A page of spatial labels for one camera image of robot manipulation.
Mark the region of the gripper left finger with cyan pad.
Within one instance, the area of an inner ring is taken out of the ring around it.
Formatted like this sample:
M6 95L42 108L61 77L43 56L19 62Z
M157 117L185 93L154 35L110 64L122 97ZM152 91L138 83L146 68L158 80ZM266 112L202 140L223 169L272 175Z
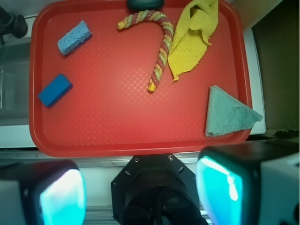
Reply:
M2 225L82 225L86 206L85 178L71 160L0 169Z

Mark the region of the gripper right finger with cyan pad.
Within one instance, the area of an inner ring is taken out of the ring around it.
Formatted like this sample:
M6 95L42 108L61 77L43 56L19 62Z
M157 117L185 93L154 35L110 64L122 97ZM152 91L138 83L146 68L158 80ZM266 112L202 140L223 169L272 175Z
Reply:
M206 147L195 171L200 202L215 225L297 225L299 165L295 142Z

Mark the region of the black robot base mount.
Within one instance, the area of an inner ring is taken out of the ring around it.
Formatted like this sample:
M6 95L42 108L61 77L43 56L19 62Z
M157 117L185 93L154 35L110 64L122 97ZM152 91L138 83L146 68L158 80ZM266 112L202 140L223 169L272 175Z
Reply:
M195 173L173 154L133 156L111 182L121 225L206 225Z

